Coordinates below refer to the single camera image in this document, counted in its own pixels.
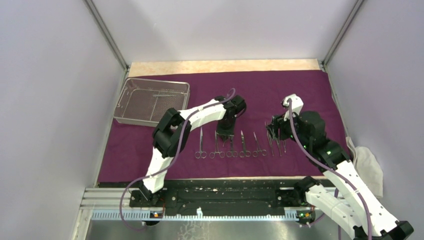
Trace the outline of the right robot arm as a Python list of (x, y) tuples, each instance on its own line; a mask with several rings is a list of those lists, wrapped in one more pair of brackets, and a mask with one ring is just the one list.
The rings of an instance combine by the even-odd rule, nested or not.
[(327, 137), (326, 123), (315, 111), (274, 115), (266, 129), (273, 139), (295, 141), (310, 162), (336, 187), (344, 201), (326, 192), (311, 176), (295, 184), (293, 200), (299, 206), (318, 207), (352, 240), (406, 240), (414, 232), (377, 200), (356, 171), (348, 153)]

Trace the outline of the small curved hemostat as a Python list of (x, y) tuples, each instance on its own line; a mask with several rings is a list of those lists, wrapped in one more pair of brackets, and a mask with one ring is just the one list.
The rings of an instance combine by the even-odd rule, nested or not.
[(252, 152), (252, 156), (254, 158), (256, 158), (258, 156), (266, 156), (267, 151), (265, 149), (261, 148), (261, 145), (259, 143), (258, 137), (257, 137), (255, 132), (253, 132), (253, 136), (254, 136), (254, 140), (255, 140), (255, 144), (256, 144), (256, 150)]

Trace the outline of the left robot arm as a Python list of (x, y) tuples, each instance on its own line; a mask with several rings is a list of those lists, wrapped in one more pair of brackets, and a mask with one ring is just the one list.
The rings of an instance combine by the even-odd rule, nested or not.
[(217, 96), (209, 102), (186, 110), (168, 109), (153, 131), (153, 151), (146, 177), (139, 190), (149, 207), (160, 202), (165, 176), (175, 156), (185, 147), (190, 132), (217, 121), (216, 133), (225, 141), (234, 135), (236, 119), (247, 104), (240, 95)]

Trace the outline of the surgical forceps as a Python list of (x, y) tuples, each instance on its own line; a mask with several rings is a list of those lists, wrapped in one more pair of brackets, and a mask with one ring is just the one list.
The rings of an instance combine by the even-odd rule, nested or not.
[(196, 159), (205, 159), (207, 157), (207, 152), (203, 148), (203, 128), (200, 128), (199, 134), (199, 150), (194, 154)]

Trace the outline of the short metal tweezers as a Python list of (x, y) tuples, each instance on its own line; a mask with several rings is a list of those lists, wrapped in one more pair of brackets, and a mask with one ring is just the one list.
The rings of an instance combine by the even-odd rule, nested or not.
[(287, 152), (287, 143), (286, 143), (286, 140), (281, 140), (281, 142), (282, 142), (283, 152), (286, 153)]

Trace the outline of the surgical scissors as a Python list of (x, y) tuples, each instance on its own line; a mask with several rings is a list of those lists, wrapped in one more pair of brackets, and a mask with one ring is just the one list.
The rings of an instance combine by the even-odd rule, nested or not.
[(244, 135), (244, 132), (242, 130), (240, 131), (240, 137), (241, 137), (242, 150), (239, 152), (239, 156), (241, 158), (250, 157), (252, 155), (252, 153), (249, 150), (247, 150), (245, 135)]

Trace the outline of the surgical clamp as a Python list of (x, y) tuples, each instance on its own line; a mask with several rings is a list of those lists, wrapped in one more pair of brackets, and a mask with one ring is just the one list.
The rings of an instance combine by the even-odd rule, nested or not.
[(211, 159), (214, 159), (214, 158), (224, 158), (225, 156), (226, 156), (225, 153), (219, 149), (218, 134), (215, 131), (214, 132), (214, 151), (209, 153), (209, 157)]

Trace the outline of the small metal scissors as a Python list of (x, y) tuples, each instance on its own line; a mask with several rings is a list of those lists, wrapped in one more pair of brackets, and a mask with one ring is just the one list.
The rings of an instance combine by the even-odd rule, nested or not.
[(238, 157), (238, 152), (234, 148), (233, 137), (230, 137), (229, 138), (229, 151), (227, 151), (226, 156), (228, 158), (236, 158), (236, 157)]

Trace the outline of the metal mesh instrument tray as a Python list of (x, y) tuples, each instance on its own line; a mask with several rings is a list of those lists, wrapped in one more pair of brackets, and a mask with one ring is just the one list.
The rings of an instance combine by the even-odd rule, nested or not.
[(156, 127), (168, 109), (180, 111), (187, 108), (190, 90), (191, 86), (187, 82), (128, 77), (124, 81), (113, 117), (120, 124)]

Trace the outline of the metal spatula handle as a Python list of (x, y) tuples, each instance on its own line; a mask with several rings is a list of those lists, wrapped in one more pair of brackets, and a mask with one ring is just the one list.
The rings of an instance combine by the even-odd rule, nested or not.
[(270, 135), (270, 132), (269, 132), (269, 129), (268, 129), (268, 124), (267, 124), (266, 121), (264, 121), (264, 126), (265, 126), (265, 130), (266, 130), (266, 137), (267, 137), (267, 141), (268, 141), (268, 144), (269, 144), (270, 152), (271, 152), (271, 155), (274, 156), (272, 138), (271, 138), (271, 135)]

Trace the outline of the maroon wrap cloth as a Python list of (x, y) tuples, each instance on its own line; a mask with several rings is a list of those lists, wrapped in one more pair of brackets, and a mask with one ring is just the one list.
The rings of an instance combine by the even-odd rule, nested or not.
[[(291, 94), (299, 96), (303, 111), (315, 111), (325, 121), (327, 136), (347, 147), (345, 129), (341, 115), (332, 97), (329, 77), (320, 70), (304, 71), (246, 71), (195, 74), (157, 75), (156, 80), (186, 82), (190, 84), (188, 107), (207, 103), (217, 96), (226, 95), (230, 89), (244, 98), (246, 112), (235, 123), (234, 148), (241, 150), (241, 131), (244, 133), (249, 151), (256, 149), (254, 132), (263, 149), (269, 148), (264, 121), (286, 112), (281, 102)], [(202, 127), (203, 148), (214, 150), (216, 123)], [(111, 125), (108, 142), (103, 155), (97, 180), (100, 183), (131, 182), (147, 173), (152, 159), (153, 128), (139, 125)], [(281, 146), (282, 156), (274, 147), (261, 157), (195, 158), (199, 149), (200, 129), (193, 130), (176, 163), (168, 170), (166, 178), (226, 178), (226, 177), (292, 177), (319, 176), (297, 144), (286, 142), (286, 153)]]

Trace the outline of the thin scalpel handle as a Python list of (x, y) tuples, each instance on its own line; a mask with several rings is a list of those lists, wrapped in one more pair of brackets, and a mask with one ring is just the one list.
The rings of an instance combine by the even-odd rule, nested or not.
[(155, 98), (169, 98), (169, 97), (176, 97), (174, 94), (154, 94), (152, 95)]

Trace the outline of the long metal tweezers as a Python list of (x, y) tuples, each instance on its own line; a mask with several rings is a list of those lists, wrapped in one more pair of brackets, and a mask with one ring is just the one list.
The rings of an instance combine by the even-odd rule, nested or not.
[(272, 139), (275, 141), (276, 145), (277, 145), (277, 149), (278, 149), (278, 154), (281, 157), (282, 156), (282, 150), (281, 150), (281, 141), (280, 141), (280, 129), (279, 128), (275, 128), (272, 131)]

